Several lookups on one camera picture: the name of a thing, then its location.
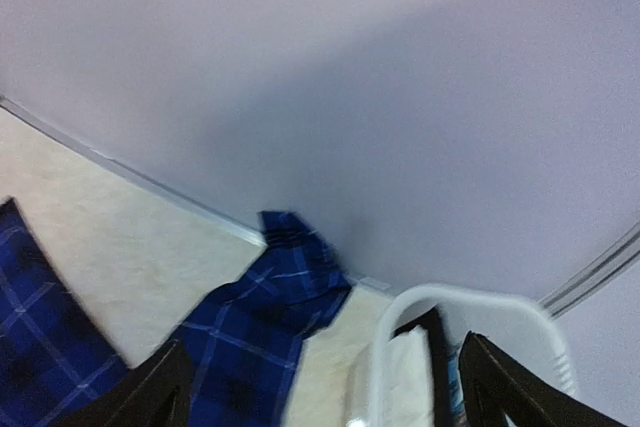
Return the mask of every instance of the wall molding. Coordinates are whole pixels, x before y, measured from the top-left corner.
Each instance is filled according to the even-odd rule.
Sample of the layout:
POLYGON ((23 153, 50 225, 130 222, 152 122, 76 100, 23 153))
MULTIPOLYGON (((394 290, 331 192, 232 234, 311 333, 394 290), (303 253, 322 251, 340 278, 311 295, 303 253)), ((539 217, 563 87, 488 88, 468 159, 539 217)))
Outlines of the wall molding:
POLYGON ((564 285, 540 301, 559 317, 602 289, 640 260, 640 222, 564 285))
POLYGON ((42 134, 46 135, 53 141, 64 145, 72 151, 82 155, 83 157, 86 157, 92 162, 98 164, 100 167, 127 179, 138 187, 159 195, 160 197, 182 207, 183 209, 207 218, 216 226, 229 232, 230 234, 246 240, 247 242, 259 246, 264 245, 262 234, 258 230, 237 222, 231 217, 214 209, 211 209, 202 202, 188 195, 185 195, 184 193, 179 192, 166 184, 158 182, 151 177, 143 174, 142 172, 139 172, 138 170, 126 164, 123 164, 116 159, 110 158, 109 156, 89 147, 88 145, 73 139, 69 135, 61 132, 47 122, 44 122, 34 115, 30 114, 26 109, 9 100, 2 94, 0 94, 0 108, 9 112, 11 115, 26 123, 27 125, 33 127, 42 134))

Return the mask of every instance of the white trim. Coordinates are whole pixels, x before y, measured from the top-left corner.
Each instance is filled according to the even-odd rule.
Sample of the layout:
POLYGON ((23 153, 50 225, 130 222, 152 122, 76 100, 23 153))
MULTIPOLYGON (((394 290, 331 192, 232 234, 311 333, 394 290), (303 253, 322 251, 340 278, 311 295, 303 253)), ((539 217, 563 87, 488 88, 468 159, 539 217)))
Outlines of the white trim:
POLYGON ((23 107, 19 106, 15 102, 12 102, 6 97, 3 97, 2 95, 0 95, 0 108, 6 110, 27 125, 40 131, 50 139, 95 162, 100 167, 103 167, 108 171, 127 179, 128 181, 139 187, 142 187, 145 190, 151 191, 152 193, 165 198, 166 200, 182 207, 183 209, 189 210, 190 212, 207 218, 218 227, 229 232, 230 234, 240 237, 241 239, 246 240, 251 244, 264 246, 262 234, 258 230, 241 224, 240 222, 233 220, 231 217, 207 207, 205 204, 199 202, 193 197, 190 197, 183 192, 180 192, 176 189, 173 189, 172 187, 169 187, 168 185, 158 182, 118 160, 109 158, 108 156, 98 152, 97 150, 92 149, 88 145, 85 145, 82 142, 73 139, 64 132, 61 132, 60 130, 51 126, 47 122, 40 120, 36 116, 30 114, 23 107))

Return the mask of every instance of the black object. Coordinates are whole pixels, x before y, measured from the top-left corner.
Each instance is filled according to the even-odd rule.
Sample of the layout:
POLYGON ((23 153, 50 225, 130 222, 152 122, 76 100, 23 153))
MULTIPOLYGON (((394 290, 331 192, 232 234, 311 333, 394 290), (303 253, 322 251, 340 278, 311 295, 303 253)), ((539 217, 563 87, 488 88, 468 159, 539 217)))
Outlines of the black object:
POLYGON ((624 427, 551 387, 483 335, 469 332, 459 360, 470 427, 624 427))
POLYGON ((111 391, 55 427, 186 427, 193 369, 182 342, 170 340, 111 391))
POLYGON ((422 327, 427 332, 433 375, 433 421, 435 427, 453 427, 449 395, 449 343, 437 307, 396 329, 394 336, 422 327))

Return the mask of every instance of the blue plaid shirt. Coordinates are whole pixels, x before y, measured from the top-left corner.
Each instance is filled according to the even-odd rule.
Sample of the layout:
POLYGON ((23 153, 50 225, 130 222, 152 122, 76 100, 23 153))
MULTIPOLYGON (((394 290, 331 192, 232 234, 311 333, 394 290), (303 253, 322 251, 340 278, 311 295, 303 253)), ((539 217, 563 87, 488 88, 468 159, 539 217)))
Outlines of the blue plaid shirt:
POLYGON ((304 340, 351 290, 331 248, 298 217, 263 212, 262 222, 264 253, 171 336, 193 359, 192 427, 280 425, 304 340))
POLYGON ((58 280, 15 202, 0 206, 0 425, 49 425, 126 373, 58 280))

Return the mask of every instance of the clothing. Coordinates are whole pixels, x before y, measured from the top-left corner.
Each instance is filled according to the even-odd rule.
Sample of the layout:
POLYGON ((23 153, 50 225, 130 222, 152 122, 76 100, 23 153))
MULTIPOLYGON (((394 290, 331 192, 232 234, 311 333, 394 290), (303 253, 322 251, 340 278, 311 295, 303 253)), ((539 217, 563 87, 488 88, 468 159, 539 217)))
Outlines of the clothing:
POLYGON ((427 333, 420 327, 388 345, 387 427, 433 427, 433 375, 427 333))
POLYGON ((0 206, 0 425, 48 425, 126 373, 57 278, 15 201, 0 206))
POLYGON ((192 427, 280 425, 304 340, 351 290, 331 248, 296 215, 261 218, 263 254, 171 335, 193 359, 192 427))
POLYGON ((433 373, 433 415, 436 427, 453 427, 454 419, 449 396, 449 344, 444 332, 442 316, 437 307, 395 331, 395 335, 410 332, 416 327, 427 332, 433 373))

